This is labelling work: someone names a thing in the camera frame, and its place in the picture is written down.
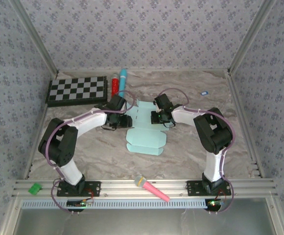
marble surface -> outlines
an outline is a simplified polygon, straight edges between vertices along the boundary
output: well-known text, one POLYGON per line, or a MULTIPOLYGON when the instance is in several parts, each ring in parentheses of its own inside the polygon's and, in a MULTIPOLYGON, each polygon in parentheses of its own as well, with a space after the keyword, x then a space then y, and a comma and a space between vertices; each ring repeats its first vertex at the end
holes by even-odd
MULTIPOLYGON (((60 73, 58 79, 107 75, 110 72, 60 73)), ((210 109, 217 107, 234 126, 237 138, 228 151, 224 171, 230 178, 248 178, 251 175, 250 157, 242 136, 235 106, 224 73, 204 71, 128 71, 126 89, 139 100, 153 101, 166 88, 182 89, 190 98, 189 108, 210 109), (209 94, 201 96, 202 91, 209 94)), ((186 99, 178 91, 167 91, 170 100, 184 103, 186 99)), ((44 133, 49 121, 54 118, 72 118, 82 114, 93 105, 48 108, 44 121, 44 133)), ((98 127, 82 135, 76 145, 74 160, 87 179, 134 179, 142 174, 149 179, 201 178, 205 168, 206 151, 202 147, 196 129, 184 124, 166 131, 167 143, 160 156, 131 153, 126 148, 127 129, 106 131, 98 127)), ((47 164, 42 154, 36 151, 31 179, 55 179, 58 174, 47 164)))

pink toy microphone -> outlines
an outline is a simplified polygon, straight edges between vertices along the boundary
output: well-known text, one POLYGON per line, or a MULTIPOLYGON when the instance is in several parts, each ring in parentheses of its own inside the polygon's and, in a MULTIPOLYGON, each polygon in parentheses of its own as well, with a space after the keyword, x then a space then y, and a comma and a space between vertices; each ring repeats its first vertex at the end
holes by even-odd
POLYGON ((161 191, 159 191, 157 188, 152 186, 143 176, 137 176, 134 180, 134 183, 136 184, 136 186, 146 189, 147 191, 163 199, 165 202, 169 202, 170 198, 167 195, 163 194, 161 191))

chessboard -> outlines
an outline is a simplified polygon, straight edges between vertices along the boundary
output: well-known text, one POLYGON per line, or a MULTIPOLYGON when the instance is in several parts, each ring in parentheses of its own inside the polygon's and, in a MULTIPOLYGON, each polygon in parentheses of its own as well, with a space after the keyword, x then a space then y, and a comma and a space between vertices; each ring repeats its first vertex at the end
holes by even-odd
POLYGON ((48 107, 99 104, 106 101, 106 76, 52 80, 46 98, 48 107))

patterned wall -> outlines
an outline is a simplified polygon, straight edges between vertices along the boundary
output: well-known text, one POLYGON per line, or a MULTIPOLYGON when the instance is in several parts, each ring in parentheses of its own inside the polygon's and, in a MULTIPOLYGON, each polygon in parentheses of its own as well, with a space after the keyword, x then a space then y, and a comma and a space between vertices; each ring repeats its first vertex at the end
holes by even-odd
POLYGON ((58 69, 227 68, 262 0, 21 0, 58 69))
POLYGON ((13 180, 23 176, 50 79, 9 1, 0 0, 0 222, 13 180))
POLYGON ((284 0, 277 1, 234 75, 266 177, 284 205, 284 0))

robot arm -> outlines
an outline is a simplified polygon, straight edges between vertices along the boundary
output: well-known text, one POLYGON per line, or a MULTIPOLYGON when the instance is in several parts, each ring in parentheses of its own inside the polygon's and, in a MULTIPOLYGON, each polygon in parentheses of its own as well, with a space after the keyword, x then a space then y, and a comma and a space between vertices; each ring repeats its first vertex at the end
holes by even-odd
MULTIPOLYGON (((187 111, 183 105, 173 105, 166 94, 156 97, 154 104, 157 111, 151 113, 153 124, 172 122, 196 127, 200 141, 207 151, 206 168, 202 175, 203 187, 208 193, 217 189, 223 183, 219 171, 221 156, 225 154, 223 151, 232 140, 229 126, 215 115, 194 113, 187 111)), ((223 116, 218 108, 209 111, 223 116)))
POLYGON ((105 124, 112 127, 131 127, 132 119, 128 115, 95 112, 99 110, 121 111, 125 109, 125 106, 125 99, 118 95, 114 95, 109 103, 92 108, 82 115, 66 120, 54 118, 50 121, 39 144, 38 150, 45 156, 46 144, 51 133, 63 122, 71 121, 56 132, 50 142, 48 155, 51 163, 58 166, 65 181, 78 194, 80 194, 84 188, 85 177, 77 168, 73 160, 77 138, 98 126, 105 124))

